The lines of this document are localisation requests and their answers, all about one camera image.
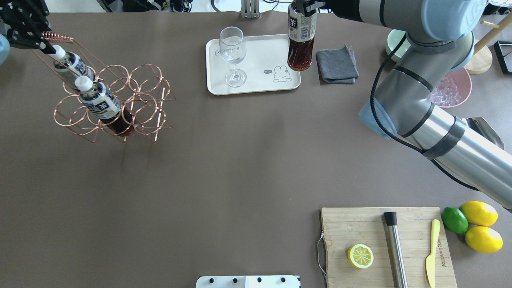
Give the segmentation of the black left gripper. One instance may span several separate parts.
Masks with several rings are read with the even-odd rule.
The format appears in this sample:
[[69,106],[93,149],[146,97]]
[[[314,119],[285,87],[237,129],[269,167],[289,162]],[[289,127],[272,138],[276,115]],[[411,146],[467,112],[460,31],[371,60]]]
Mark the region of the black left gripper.
[[52,46],[56,37],[44,37],[50,31],[47,16],[50,14],[44,0],[2,0],[0,2],[1,35],[11,47],[41,50],[44,54],[55,54]]

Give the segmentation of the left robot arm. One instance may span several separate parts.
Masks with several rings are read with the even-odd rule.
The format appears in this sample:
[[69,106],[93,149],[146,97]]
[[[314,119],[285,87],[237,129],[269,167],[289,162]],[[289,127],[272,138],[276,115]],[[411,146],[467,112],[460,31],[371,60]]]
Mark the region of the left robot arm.
[[55,49],[43,33],[51,31],[47,16],[50,14],[44,0],[2,0],[1,63],[7,59],[11,48],[41,50],[54,54]]

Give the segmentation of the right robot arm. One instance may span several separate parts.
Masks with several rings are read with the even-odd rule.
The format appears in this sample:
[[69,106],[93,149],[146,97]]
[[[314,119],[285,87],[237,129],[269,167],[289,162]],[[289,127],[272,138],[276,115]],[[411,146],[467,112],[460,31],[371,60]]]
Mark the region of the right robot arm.
[[297,0],[302,15],[339,18],[405,32],[410,48],[370,94],[376,131],[459,175],[464,185],[511,210],[511,155],[428,101],[443,77],[470,60],[484,0]]

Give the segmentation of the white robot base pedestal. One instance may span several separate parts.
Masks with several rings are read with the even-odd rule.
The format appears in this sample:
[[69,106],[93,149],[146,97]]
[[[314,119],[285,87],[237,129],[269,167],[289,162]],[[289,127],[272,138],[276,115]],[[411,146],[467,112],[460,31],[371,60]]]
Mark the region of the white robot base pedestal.
[[201,276],[196,288],[301,288],[294,275]]

